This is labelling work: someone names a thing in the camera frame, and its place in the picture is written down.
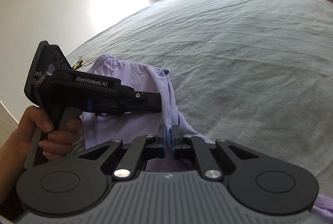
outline silver screw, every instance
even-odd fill
[[[114,171],[113,175],[118,178],[126,178],[130,175],[130,171],[128,169],[117,169]]]
[[[205,176],[211,179],[216,179],[218,177],[220,177],[222,174],[221,172],[219,172],[218,170],[215,169],[210,169],[208,171],[205,172]]]

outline tile floor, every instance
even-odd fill
[[[0,147],[9,138],[11,132],[17,128],[17,122],[0,104]]]

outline bed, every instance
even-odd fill
[[[170,70],[190,125],[300,165],[333,197],[333,4],[160,0],[68,55]]]

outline person's arm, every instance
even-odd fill
[[[0,205],[24,172],[23,165],[36,126],[43,132],[50,132],[48,140],[42,141],[39,146],[47,159],[56,160],[73,150],[82,122],[72,119],[67,123],[67,130],[52,131],[53,124],[43,109],[34,106],[26,109],[17,129],[0,148]]]

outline finger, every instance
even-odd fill
[[[80,118],[70,119],[67,122],[67,130],[78,132],[82,128],[82,121]]]
[[[67,155],[74,149],[72,144],[57,144],[49,140],[39,142],[39,147],[41,147],[44,151],[59,155]]]
[[[51,153],[46,152],[46,151],[43,152],[43,155],[44,155],[48,160],[51,160],[51,161],[58,160],[58,159],[61,159],[61,158],[64,157],[63,155],[59,155],[59,154],[51,154]]]
[[[18,132],[21,133],[23,138],[31,139],[36,125],[40,130],[46,133],[53,129],[53,123],[44,109],[29,106],[22,115],[17,127]]]
[[[56,130],[48,134],[49,141],[59,144],[73,144],[79,140],[79,132],[72,132],[68,130]]]

